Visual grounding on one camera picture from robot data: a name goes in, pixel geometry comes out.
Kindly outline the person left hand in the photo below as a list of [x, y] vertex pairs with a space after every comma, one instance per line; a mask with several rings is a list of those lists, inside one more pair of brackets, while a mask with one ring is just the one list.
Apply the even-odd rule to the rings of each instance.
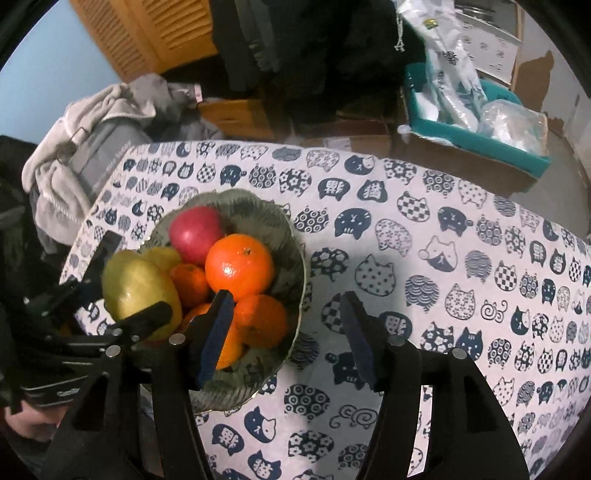
[[58, 405], [36, 409], [26, 402], [21, 403], [21, 410], [12, 413], [6, 407], [3, 415], [8, 427], [19, 436], [40, 443], [49, 442], [65, 417], [69, 406]]

